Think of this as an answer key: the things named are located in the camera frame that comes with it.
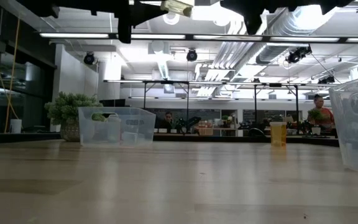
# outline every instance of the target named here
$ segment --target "red shirt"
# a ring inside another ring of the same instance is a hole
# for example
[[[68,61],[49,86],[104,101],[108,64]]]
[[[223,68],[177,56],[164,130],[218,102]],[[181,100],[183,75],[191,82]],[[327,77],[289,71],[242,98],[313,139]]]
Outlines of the red shirt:
[[[331,124],[335,124],[334,122],[334,115],[332,114],[332,112],[327,109],[327,108],[321,108],[320,112],[323,114],[324,119],[315,121],[316,124],[320,124],[320,125],[331,125]]]

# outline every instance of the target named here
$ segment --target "metal frame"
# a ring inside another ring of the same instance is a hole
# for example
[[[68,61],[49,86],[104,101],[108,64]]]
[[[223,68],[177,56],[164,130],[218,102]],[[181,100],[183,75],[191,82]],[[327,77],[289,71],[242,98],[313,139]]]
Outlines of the metal frame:
[[[121,82],[121,81],[128,81],[128,80],[115,80],[114,82]],[[182,98],[183,100],[186,99],[187,102],[187,106],[186,106],[186,131],[189,130],[188,127],[188,121],[189,121],[189,92],[190,92],[190,84],[191,83],[197,83],[197,82],[189,82],[189,81],[173,81],[173,80],[143,80],[141,81],[142,83],[144,83],[144,97],[143,97],[143,101],[144,101],[144,105],[143,108],[146,109],[146,93],[156,84],[156,83],[161,83],[161,84],[179,84],[184,91],[186,91],[186,89],[181,85],[181,84],[185,84],[187,85],[187,98]],[[147,84],[148,83],[153,83],[153,85],[147,89]],[[259,85],[262,85],[263,88],[265,88],[266,86],[271,86],[271,87],[281,87],[281,86],[285,86],[287,87],[294,95],[295,95],[295,102],[296,102],[296,124],[297,124],[297,130],[296,133],[299,134],[299,130],[300,130],[300,118],[299,118],[299,97],[298,97],[298,88],[299,88],[299,83],[244,83],[245,85],[253,85],[254,86],[254,104],[255,104],[255,122],[257,122],[257,87]],[[301,84],[302,86],[315,86],[314,84]],[[295,87],[295,92],[292,91],[289,86],[294,86]],[[324,85],[318,85],[318,86],[336,86],[333,84],[324,84]]]

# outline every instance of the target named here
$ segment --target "spotlight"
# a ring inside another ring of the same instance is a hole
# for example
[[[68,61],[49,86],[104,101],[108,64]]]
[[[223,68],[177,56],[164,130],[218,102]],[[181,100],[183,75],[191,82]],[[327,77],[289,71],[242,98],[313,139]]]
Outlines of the spotlight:
[[[306,55],[312,53],[309,47],[298,47],[295,51],[291,51],[289,56],[285,59],[288,63],[297,63],[301,59],[305,58]]]
[[[187,57],[186,57],[188,62],[194,62],[195,60],[197,60],[197,53],[195,49],[189,49],[189,52],[187,53]]]
[[[96,59],[94,57],[93,52],[87,52],[84,58],[84,63],[87,65],[94,65],[96,63]]]

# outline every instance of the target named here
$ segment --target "person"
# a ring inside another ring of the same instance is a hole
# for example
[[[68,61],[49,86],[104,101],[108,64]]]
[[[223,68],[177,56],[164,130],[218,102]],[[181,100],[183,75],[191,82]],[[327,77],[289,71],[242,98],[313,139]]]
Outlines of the person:
[[[170,111],[168,111],[165,113],[164,120],[161,121],[158,128],[165,128],[167,130],[171,130],[172,129],[172,121],[173,121],[172,113]]]
[[[322,126],[327,131],[331,130],[332,124],[335,124],[334,115],[328,108],[323,107],[324,99],[319,94],[314,96],[314,105],[315,105],[314,109],[319,110],[321,112],[321,114],[323,115],[323,118],[319,119],[317,121],[314,121],[313,119],[308,117],[308,121],[310,121],[311,123]]]

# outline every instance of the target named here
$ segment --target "ductwork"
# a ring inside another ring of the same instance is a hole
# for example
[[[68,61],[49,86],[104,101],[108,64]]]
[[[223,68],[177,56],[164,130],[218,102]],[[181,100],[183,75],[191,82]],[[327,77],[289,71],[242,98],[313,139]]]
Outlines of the ductwork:
[[[286,9],[276,22],[264,32],[264,35],[310,35],[325,24],[334,12],[335,9],[322,15],[319,5],[298,7],[293,12]],[[271,46],[265,43],[254,44],[238,68],[247,63],[270,64],[287,49],[288,47]]]

